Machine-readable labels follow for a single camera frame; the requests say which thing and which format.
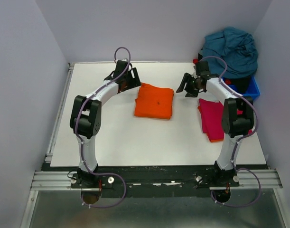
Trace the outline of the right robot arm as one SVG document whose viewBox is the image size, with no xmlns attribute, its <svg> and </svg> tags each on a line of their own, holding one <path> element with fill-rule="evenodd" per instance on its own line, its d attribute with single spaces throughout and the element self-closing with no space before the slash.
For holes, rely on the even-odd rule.
<svg viewBox="0 0 290 228">
<path fill-rule="evenodd" d="M 235 171 L 235 163 L 242 140 L 255 132 L 253 99 L 231 89 L 218 74 L 212 74 L 207 61 L 200 60 L 194 73 L 185 73 L 177 93 L 186 91 L 186 97 L 197 97 L 200 92 L 210 92 L 223 105 L 221 126 L 224 141 L 215 161 L 220 171 Z"/>
</svg>

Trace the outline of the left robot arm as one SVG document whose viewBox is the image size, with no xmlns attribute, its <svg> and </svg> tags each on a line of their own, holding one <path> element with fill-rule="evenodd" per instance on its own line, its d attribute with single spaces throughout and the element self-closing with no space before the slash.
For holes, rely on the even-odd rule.
<svg viewBox="0 0 290 228">
<path fill-rule="evenodd" d="M 80 177 L 93 175 L 98 167 L 95 138 L 102 126 L 103 105 L 113 96 L 139 86 L 141 81 L 137 69 L 128 61 L 118 60 L 115 70 L 98 89 L 86 96 L 75 97 L 69 125 L 79 145 L 77 173 Z"/>
</svg>

